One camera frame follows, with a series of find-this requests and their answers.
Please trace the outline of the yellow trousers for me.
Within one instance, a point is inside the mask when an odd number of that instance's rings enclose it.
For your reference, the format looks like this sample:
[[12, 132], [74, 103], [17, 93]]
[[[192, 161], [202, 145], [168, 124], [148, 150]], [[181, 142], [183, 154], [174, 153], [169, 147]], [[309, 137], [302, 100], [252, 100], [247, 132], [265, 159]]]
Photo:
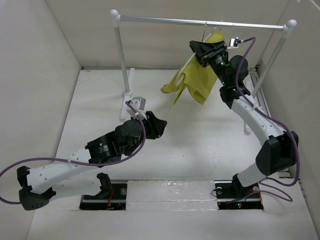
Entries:
[[161, 88], [161, 92], [164, 94], [176, 93], [171, 106], [174, 106], [177, 103], [184, 90], [188, 90], [190, 96], [196, 102], [203, 105], [208, 99], [218, 77], [211, 67], [202, 67], [194, 56], [182, 73], [182, 76], [184, 77], [183, 81], [176, 87], [177, 75], [180, 69], [176, 72], [171, 81]]

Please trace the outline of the beige plastic hanger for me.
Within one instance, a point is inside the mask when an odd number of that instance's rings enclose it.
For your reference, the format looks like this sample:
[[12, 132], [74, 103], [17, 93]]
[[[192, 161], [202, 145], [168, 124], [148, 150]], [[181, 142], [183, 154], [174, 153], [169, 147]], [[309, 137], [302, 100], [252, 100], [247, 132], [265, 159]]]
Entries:
[[[205, 33], [206, 33], [206, 27], [204, 27], [204, 31], [203, 31], [203, 36], [202, 36], [202, 42], [206, 42], [207, 39], [209, 39], [211, 37], [211, 35], [217, 30], [217, 26], [213, 28], [213, 30], [205, 37]], [[179, 70], [178, 75], [176, 77], [176, 83], [175, 86], [178, 87], [179, 84], [181, 83], [181, 81], [183, 81], [184, 77], [182, 76], [183, 71], [187, 68], [187, 66], [190, 64], [190, 62], [192, 61], [192, 59], [195, 57], [195, 53], [193, 53], [191, 55], [191, 57], [187, 60], [187, 62], [183, 65], [183, 67]]]

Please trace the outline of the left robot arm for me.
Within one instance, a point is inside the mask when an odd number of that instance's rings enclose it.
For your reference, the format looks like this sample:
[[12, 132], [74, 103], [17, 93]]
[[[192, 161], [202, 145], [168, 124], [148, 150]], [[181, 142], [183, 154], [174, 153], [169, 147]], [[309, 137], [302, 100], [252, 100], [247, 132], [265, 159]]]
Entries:
[[19, 167], [16, 172], [21, 186], [18, 195], [22, 207], [33, 211], [52, 200], [76, 194], [108, 198], [113, 187], [106, 173], [98, 174], [97, 179], [88, 184], [68, 180], [94, 168], [122, 163], [125, 161], [122, 156], [132, 158], [142, 149], [145, 140], [160, 138], [167, 121], [157, 118], [152, 111], [147, 111], [145, 115], [142, 120], [132, 117], [114, 131], [88, 142], [68, 159], [55, 160], [36, 168]]

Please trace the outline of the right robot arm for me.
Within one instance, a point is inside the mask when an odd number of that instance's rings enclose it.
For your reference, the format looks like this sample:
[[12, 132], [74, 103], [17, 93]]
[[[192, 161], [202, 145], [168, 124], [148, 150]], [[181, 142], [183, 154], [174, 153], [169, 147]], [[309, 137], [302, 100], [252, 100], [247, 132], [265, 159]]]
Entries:
[[232, 177], [226, 192], [234, 199], [243, 198], [258, 182], [292, 166], [300, 166], [299, 137], [282, 122], [268, 116], [255, 102], [243, 83], [249, 74], [245, 56], [229, 58], [224, 41], [206, 43], [190, 41], [189, 46], [198, 64], [211, 67], [222, 83], [222, 101], [253, 131], [261, 149], [255, 162]]

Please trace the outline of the white clothes rack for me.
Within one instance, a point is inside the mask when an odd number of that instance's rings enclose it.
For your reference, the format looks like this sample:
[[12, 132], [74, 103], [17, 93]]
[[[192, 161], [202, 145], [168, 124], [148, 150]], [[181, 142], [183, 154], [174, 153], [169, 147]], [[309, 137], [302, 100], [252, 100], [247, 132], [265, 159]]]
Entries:
[[227, 27], [227, 28], [248, 28], [248, 29], [263, 29], [263, 30], [274, 30], [282, 31], [282, 36], [278, 41], [263, 73], [257, 80], [252, 91], [252, 96], [255, 97], [260, 90], [267, 73], [270, 71], [272, 65], [274, 64], [277, 56], [279, 55], [284, 43], [291, 36], [293, 30], [297, 26], [297, 21], [290, 19], [284, 25], [268, 25], [268, 24], [254, 24], [254, 23], [238, 23], [238, 22], [223, 22], [223, 21], [209, 21], [209, 20], [193, 20], [193, 19], [175, 19], [175, 18], [159, 18], [159, 17], [140, 17], [140, 16], [125, 16], [120, 15], [117, 10], [112, 9], [110, 11], [110, 16], [112, 18], [112, 26], [115, 32], [118, 56], [120, 61], [120, 67], [122, 71], [122, 78], [124, 83], [123, 91], [123, 103], [120, 111], [119, 120], [121, 122], [126, 120], [127, 117], [127, 105], [126, 102], [129, 101], [133, 95], [132, 84], [134, 82], [135, 69], [131, 68], [127, 71], [124, 51], [122, 46], [121, 34], [120, 34], [120, 22], [143, 22], [143, 23], [158, 23], [158, 24], [172, 24], [172, 25], [186, 25], [186, 26], [202, 26], [206, 27]]

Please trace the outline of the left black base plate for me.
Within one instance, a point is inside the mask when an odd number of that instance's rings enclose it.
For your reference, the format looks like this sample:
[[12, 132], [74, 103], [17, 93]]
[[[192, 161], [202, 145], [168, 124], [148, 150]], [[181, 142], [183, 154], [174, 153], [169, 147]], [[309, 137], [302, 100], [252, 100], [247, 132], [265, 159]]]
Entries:
[[127, 181], [112, 181], [113, 191], [107, 197], [82, 195], [79, 209], [84, 211], [122, 211], [126, 209]]

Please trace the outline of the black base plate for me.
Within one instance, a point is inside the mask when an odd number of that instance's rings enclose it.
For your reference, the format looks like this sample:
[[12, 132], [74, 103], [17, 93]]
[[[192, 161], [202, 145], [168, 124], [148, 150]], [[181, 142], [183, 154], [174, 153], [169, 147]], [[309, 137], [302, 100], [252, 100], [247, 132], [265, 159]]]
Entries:
[[218, 210], [263, 210], [258, 183], [236, 189], [231, 180], [215, 180], [211, 195], [217, 200]]
[[82, 195], [79, 209], [84, 211], [122, 211], [126, 209], [127, 181], [112, 181], [113, 191], [107, 197]]

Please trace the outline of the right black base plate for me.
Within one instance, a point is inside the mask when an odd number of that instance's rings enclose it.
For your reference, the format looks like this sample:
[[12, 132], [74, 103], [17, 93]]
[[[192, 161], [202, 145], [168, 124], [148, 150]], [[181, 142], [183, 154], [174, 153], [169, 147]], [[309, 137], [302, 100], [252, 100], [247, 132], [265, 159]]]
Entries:
[[211, 195], [217, 200], [218, 210], [263, 210], [258, 183], [236, 189], [231, 180], [215, 180]]

